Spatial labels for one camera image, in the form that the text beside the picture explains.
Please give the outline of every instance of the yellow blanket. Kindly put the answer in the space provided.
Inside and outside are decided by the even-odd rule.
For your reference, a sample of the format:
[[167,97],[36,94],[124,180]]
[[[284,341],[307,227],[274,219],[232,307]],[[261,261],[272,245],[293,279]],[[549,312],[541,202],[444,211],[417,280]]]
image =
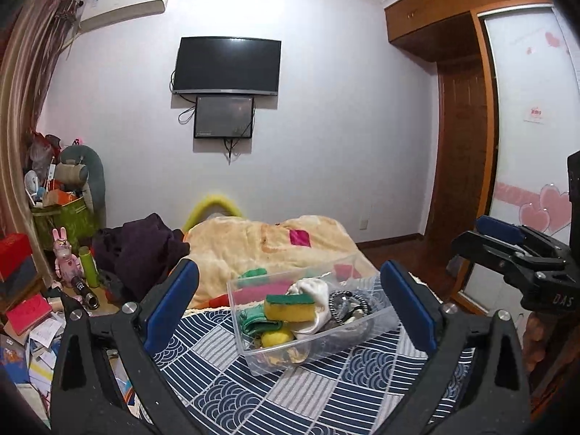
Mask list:
[[357,254],[355,266],[362,277],[378,273],[344,227],[322,216],[276,225],[216,217],[190,229],[184,240],[190,244],[189,258],[199,267],[199,288],[189,308],[227,293],[228,280],[257,268],[277,273]]

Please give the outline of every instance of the wooden door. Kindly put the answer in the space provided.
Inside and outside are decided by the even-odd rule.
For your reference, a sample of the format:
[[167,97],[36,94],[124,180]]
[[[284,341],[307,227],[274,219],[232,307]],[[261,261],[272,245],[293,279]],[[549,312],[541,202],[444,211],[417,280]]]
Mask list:
[[484,181],[487,111],[480,57],[440,63],[440,127],[427,246],[445,264],[451,241],[472,229]]

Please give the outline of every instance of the metal bolt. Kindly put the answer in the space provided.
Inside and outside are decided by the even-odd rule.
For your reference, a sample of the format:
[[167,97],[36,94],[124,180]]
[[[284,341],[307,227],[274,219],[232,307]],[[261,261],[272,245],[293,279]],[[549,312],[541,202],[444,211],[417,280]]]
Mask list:
[[80,309],[76,309],[69,315],[71,321],[78,321],[82,317],[82,311]]
[[502,320],[502,321],[509,321],[511,319],[511,315],[509,315],[509,312],[507,312],[504,309],[500,309],[498,311],[498,317]]
[[459,311],[459,307],[454,303],[445,303],[441,306],[441,309],[446,314],[456,314]]
[[133,312],[135,312],[137,310],[137,303],[134,303],[134,302],[125,303],[121,307],[121,310],[126,314],[132,314]]

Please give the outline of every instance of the air conditioner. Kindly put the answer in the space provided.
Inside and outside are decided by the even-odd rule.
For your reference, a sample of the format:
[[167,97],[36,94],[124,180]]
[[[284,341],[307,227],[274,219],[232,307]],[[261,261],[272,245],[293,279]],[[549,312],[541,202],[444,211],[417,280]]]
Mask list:
[[80,16],[80,31],[165,11],[167,0],[89,0]]

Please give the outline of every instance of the television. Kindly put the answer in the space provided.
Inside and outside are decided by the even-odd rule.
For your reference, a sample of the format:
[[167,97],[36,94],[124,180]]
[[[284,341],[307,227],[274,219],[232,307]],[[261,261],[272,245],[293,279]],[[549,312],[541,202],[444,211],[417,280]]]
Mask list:
[[253,108],[253,97],[249,95],[199,95],[193,137],[249,139],[253,130]]
[[282,43],[248,37],[182,37],[173,93],[278,94]]

